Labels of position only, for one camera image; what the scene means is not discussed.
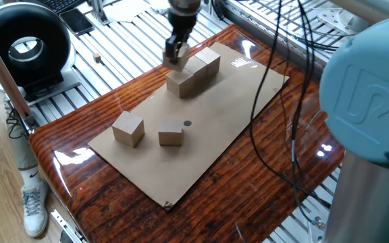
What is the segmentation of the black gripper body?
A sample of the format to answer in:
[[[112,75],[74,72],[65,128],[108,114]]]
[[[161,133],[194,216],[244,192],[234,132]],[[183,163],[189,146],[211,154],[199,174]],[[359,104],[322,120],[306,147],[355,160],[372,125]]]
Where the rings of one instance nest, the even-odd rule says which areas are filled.
[[[197,14],[200,9],[192,9],[190,12],[180,12],[174,8],[167,11],[167,19],[172,25],[171,36],[166,39],[167,43],[186,43],[192,29],[197,22]]]

